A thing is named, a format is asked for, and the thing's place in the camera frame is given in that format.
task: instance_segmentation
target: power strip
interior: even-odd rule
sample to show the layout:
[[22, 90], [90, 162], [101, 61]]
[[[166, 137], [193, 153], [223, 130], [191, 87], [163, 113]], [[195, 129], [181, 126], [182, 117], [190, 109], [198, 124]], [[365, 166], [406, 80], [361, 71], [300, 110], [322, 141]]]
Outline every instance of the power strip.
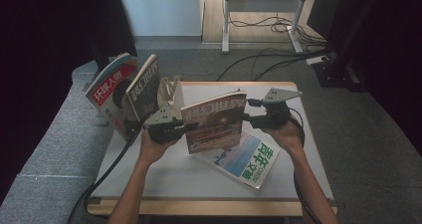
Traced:
[[307, 65], [311, 66], [311, 65], [316, 64], [316, 63], [327, 62], [328, 60], [329, 60], [329, 58], [326, 57], [326, 56], [310, 58], [310, 59], [307, 59]]

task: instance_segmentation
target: book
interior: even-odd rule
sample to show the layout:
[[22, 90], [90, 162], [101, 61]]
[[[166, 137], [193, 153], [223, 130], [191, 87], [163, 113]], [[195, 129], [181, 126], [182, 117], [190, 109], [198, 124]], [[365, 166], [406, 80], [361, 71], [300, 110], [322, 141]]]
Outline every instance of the book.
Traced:
[[86, 93], [126, 141], [133, 128], [140, 127], [149, 113], [158, 110], [158, 103], [151, 102], [157, 100], [160, 80], [156, 56], [151, 55], [140, 70], [137, 67], [137, 57], [128, 53], [119, 55], [98, 74]]
[[239, 144], [192, 154], [198, 160], [254, 189], [259, 189], [280, 148], [242, 130]]
[[189, 153], [239, 144], [246, 102], [246, 93], [237, 91], [183, 107]]

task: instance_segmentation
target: standing book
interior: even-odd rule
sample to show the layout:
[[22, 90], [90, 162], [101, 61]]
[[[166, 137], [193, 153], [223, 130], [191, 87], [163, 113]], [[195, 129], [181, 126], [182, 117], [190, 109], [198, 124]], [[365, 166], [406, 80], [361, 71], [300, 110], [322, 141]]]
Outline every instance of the standing book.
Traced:
[[141, 126], [149, 113], [158, 110], [158, 103], [151, 102], [157, 100], [158, 61], [156, 56], [151, 57], [153, 59], [148, 59], [138, 72], [137, 57], [128, 53], [118, 56], [99, 73], [86, 93], [124, 140], [128, 140], [133, 128]]
[[239, 144], [246, 102], [237, 91], [182, 108], [189, 153]]
[[279, 152], [278, 146], [263, 142], [243, 130], [239, 144], [194, 153], [193, 157], [241, 183], [259, 189]]

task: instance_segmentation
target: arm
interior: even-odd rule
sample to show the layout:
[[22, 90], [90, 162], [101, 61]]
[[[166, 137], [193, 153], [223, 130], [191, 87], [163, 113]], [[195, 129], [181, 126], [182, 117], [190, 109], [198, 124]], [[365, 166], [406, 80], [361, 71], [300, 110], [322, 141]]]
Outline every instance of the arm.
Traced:
[[[319, 221], [324, 224], [338, 223], [308, 163], [298, 129], [288, 122], [277, 129], [263, 129], [263, 132], [269, 134], [291, 157], [301, 193]], [[307, 223], [314, 223], [306, 211], [304, 211], [304, 218]]]
[[176, 141], [158, 144], [151, 140], [148, 130], [143, 131], [139, 158], [126, 188], [108, 218], [108, 223], [137, 223], [140, 200], [149, 166], [159, 160], [165, 150]]

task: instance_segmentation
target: white wall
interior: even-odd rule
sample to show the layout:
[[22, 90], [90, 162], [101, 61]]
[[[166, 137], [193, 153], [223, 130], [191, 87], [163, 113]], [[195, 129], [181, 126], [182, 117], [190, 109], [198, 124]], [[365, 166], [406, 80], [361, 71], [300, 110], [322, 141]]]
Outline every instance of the white wall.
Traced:
[[201, 36], [199, 0], [121, 1], [135, 37]]

